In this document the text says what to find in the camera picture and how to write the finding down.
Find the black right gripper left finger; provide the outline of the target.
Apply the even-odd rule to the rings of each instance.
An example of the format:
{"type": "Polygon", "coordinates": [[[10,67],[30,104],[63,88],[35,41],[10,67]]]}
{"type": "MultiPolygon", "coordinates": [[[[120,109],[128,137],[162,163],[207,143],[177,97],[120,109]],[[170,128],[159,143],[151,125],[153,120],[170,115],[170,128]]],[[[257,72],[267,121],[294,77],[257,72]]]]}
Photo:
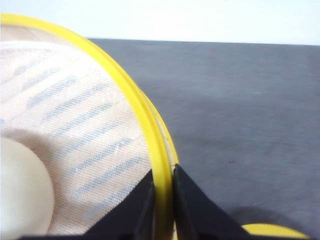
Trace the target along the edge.
{"type": "Polygon", "coordinates": [[[88,231],[77,235],[26,235],[20,240],[152,240],[155,187],[149,171],[129,195],[88,231]]]}

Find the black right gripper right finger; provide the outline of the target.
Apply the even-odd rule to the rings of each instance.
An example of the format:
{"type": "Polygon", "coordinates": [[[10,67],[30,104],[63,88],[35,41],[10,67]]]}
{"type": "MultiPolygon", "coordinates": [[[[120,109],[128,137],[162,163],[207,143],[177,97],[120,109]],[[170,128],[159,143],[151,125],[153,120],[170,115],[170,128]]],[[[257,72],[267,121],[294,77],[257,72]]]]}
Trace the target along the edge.
{"type": "Polygon", "coordinates": [[[173,194],[179,240],[303,240],[248,233],[210,200],[178,164],[173,172],[173,194]]]}

